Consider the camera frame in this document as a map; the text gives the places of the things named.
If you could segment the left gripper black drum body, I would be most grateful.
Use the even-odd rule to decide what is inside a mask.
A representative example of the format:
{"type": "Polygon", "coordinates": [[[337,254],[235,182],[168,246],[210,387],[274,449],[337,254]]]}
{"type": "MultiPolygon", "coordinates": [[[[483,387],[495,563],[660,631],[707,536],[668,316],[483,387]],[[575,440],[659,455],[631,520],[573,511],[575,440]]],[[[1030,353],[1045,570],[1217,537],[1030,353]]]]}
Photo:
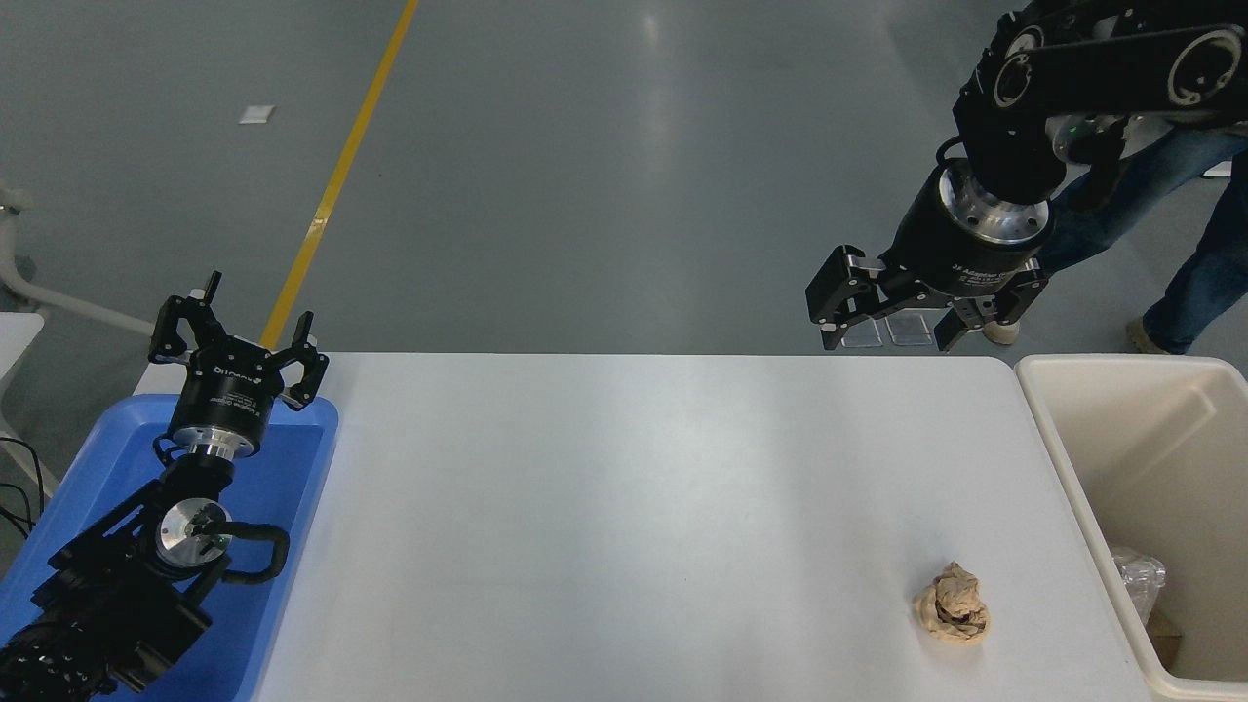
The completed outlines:
{"type": "Polygon", "coordinates": [[[232,433],[245,448],[260,448],[285,378],[267,365],[268,351],[248,339],[223,339],[192,353],[168,433],[190,448],[213,431],[232,433]]]}

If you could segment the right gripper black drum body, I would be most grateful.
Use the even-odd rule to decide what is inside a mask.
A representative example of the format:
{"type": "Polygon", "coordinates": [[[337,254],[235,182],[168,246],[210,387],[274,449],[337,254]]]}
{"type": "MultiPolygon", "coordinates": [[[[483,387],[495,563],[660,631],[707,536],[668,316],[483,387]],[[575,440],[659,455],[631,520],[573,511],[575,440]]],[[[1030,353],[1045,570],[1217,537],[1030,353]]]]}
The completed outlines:
{"type": "Polygon", "coordinates": [[[881,255],[948,296],[987,296],[1035,257],[1052,235],[1050,204],[1011,204],[971,170],[935,170],[881,255]]]}

